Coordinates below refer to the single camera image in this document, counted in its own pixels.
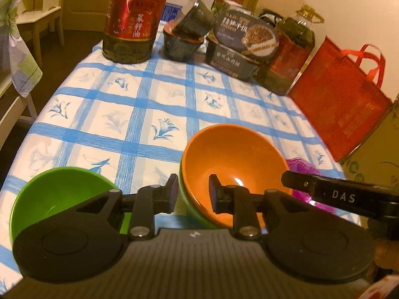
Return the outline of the person's hand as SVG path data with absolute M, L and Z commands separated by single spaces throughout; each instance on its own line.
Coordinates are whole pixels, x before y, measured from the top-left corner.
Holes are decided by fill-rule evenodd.
M 399 242 L 385 238 L 376 240 L 375 264 L 382 269 L 399 270 Z

